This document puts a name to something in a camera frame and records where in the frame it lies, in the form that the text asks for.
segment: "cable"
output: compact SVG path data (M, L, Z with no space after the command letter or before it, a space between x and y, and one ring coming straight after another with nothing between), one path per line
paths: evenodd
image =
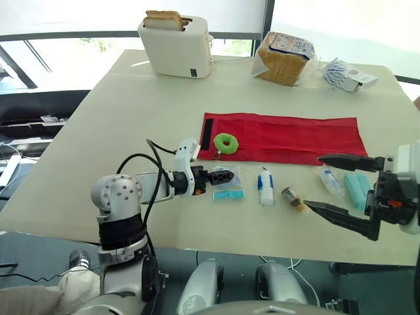
M260 258L263 260L263 261L265 261L266 263L268 263L269 262L269 260L267 260L266 258L264 258L263 256L261 256L260 255ZM301 261L302 261L302 259L299 259L295 264L291 264L290 266L288 266L287 267L287 269L292 269L292 267L293 268L295 268L298 264L300 264L301 263Z
M175 155L175 154L177 153L177 151L176 151L176 150L170 151L170 150L168 150L168 149L162 148L160 145L156 144L155 142L153 142L153 141L151 141L151 140L150 140L150 142L151 142L151 143L152 143L152 144L153 144L156 148L158 148L159 150L162 150L162 151L164 151L164 152L166 152L166 153L173 154L173 155Z
M152 239L149 236L149 232L146 232L146 236L147 236L147 243L150 248L150 253L152 254L153 257L156 257L155 247L153 246Z
M318 307L321 307L321 303L320 303L320 299L318 298L318 294L316 294L316 291L314 289L314 287L308 282L308 280L306 280L299 271L295 270L295 267L293 265L293 259L290 258L290 265L291 265L291 269L297 273L297 275L299 277L301 277L301 279L303 280L304 283L306 283L312 290L312 292L314 292L315 295L315 299L316 299L316 305L318 305Z
M154 165L156 165L157 167L159 167L159 164L157 163L157 161L152 158L151 156L148 156L147 154L143 154L143 153L134 153L131 154L129 157L127 157L123 163L121 163L121 165L118 167L116 174L120 174L121 171L123 170L124 166L133 158L136 157L140 157L140 158L145 158L148 159L149 161L151 161Z
M153 153L156 157L156 161L157 161L157 164L158 164L157 167L158 167L159 171L157 172L155 190L153 191L152 197L150 198L149 204L147 206L146 213L144 214L143 222L144 222L145 225L147 224L147 220L149 219L150 211L152 210L153 204L156 200L156 196L157 196L158 191L159 191L160 180L162 178L162 170L163 170L162 160L160 160L160 156L158 154L158 151L156 151L156 148L155 148L153 142L150 139L146 139L146 142L150 146L150 148L152 149L152 151L153 151Z
M131 154L129 157L127 157L124 161L123 161L123 163L121 163L121 165L118 167L118 169L117 169L117 172L116 172L116 174L120 174L121 173L121 171L123 170L123 168L124 168L124 166L131 160L131 159L133 159L133 158L137 158L137 157L140 157L140 158L146 158L146 159L148 159L149 161L151 161L154 165L156 165L157 167L159 167L159 164L158 164L158 162L154 159L154 158L152 158L151 156L148 156L147 154L143 154L143 153L134 153L134 154ZM166 171L164 170L164 169L162 169L162 171L163 171L163 176L165 176L165 179L166 179L166 181L169 183L169 184L171 184L172 182L171 182L171 179L169 178L169 175L166 173Z
M97 266L97 267L92 268L92 269L83 269L83 270L67 270L66 272L64 272L64 273L62 273L62 274L55 274L55 275L54 275L54 276L52 276L51 278L48 278L48 279L47 279L47 278L44 278L44 277L40 277L40 278L39 278L39 279L37 279L37 280L35 280L35 279L31 278L31 277L25 276L24 274L0 274L0 277L18 276L18 277L25 278L25 279L27 279L27 280L29 280L29 281L32 281L32 282L40 282L40 281L42 281L42 280L44 280L44 281L46 281L46 282L49 282L49 281L51 281L52 279L54 279L54 278L56 278L56 277L61 277L61 276L65 275L65 274L68 274L69 272L78 272L78 271L87 271L87 270L94 271L94 270L99 269L99 268L100 268L100 266Z
M2 146L8 146L9 148L12 148L14 151L16 151L16 153L17 153L17 154L20 156L20 158L22 159L22 154L20 154L20 152L18 151L18 149L16 149L14 146L11 146L10 144L5 144L4 142L0 142L0 145L2 145ZM2 189L2 190L0 190L0 195L1 195L4 191L5 191L5 189L6 189L7 187L9 187L12 183L14 183L14 182L15 182L15 180L19 177L19 174L20 174L20 161L19 161L19 164L18 164L18 172L17 172L16 176L15 176L12 180L10 180L10 181L7 183L7 185L3 187L3 189Z

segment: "blue package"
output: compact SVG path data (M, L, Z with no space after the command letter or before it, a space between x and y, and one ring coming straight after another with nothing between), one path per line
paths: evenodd
M368 178L360 173L346 174L344 183L353 205L357 210L364 212L368 191L373 189Z
M227 190L224 192L214 192L214 200L223 200L223 199L242 199L245 197L245 190Z

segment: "blue sponge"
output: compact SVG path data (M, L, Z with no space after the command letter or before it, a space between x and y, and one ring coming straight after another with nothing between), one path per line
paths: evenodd
M368 178L363 174L346 174L344 183L347 187L350 199L357 210L364 212L368 191L372 190L372 186Z

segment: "bread slice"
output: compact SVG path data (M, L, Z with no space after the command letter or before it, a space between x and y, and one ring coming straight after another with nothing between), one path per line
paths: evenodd
M182 31L182 18L177 11L146 11L147 18L143 20L147 28L159 30Z

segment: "black cable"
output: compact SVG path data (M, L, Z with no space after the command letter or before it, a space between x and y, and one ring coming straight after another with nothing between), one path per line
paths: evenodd
M123 163L121 163L121 165L117 169L117 173L116 174L120 174L121 171L122 171L122 169L124 168L125 164L127 164L131 159L136 158L136 157L148 159L154 165L156 165L157 167L159 167L159 164L157 163L157 161L154 158L152 158L151 156L148 156L147 154L143 154L143 153L134 153L134 154L131 154L129 157L127 157L123 161Z
M133 158L137 158L137 157L140 157L140 158L146 158L146 159L148 159L149 161L151 161L154 165L156 165L158 168L159 168L159 164L158 164L158 162L154 159L154 158L152 158L151 156L148 156L147 154L143 154L143 153L134 153L134 154L131 154L129 157L127 157L124 161L123 161L123 163L121 163L121 165L118 167L118 169L117 169L117 172L116 172L116 174L120 174L121 173L121 171L123 170L123 168L124 168L124 166L131 160L131 159L133 159ZM165 179L166 179L166 181L169 183L169 184L172 184L172 182L171 182L171 179L169 178L169 175L166 173L166 171L162 168L162 172L163 172L163 176L165 176Z
M162 167L162 160L160 160L160 156L158 154L158 151L156 151L156 148L153 144L153 142L150 139L146 139L147 144L150 146L150 148L152 149L155 157L156 157L156 161L158 164L158 168L159 171L157 172L157 179L156 179L156 185L155 185L155 190L153 191L152 197L150 198L149 204L147 206L147 210L146 213L144 214L144 224L147 224L147 220L149 219L149 215L150 215L150 211L152 210L153 204L156 200L156 196L158 194L159 191L159 186L160 186L160 180L162 178L162 171L163 171L163 167Z
M173 150L173 151L170 151L170 150L168 150L168 149L165 149L165 148L162 148L160 145L158 145L158 144L156 144L155 142L153 142L153 141L151 141L150 140L150 142L156 147L156 148L158 148L159 150L162 150L162 151L164 151L164 152L166 152L166 153L169 153L169 154L173 154L173 155L175 155L176 154L176 150Z
M146 232L146 235L147 235L147 242L150 248L150 253L152 254L153 257L156 257L155 247L153 246L152 239L149 236L149 232Z
M35 279L31 278L31 277L25 276L24 274L0 274L0 277L18 276L18 277L25 278L25 279L27 279L27 280L29 280L29 281L32 281L32 282L40 282L40 281L42 281L42 280L44 280L44 281L46 281L46 282L49 282L49 281L51 281L52 279L54 279L54 278L56 278L56 277L61 277L61 276L65 275L65 274L68 274L69 272L78 272L78 271L87 271L87 270L94 271L94 270L99 269L99 268L100 268L100 266L97 266L96 268L93 268L93 269L67 270L66 272L64 272L64 273L62 273L62 274L55 274L55 275L54 275L54 276L52 276L51 278L44 278L44 277L40 277L40 278L39 278L39 279L37 279L37 280L35 280Z

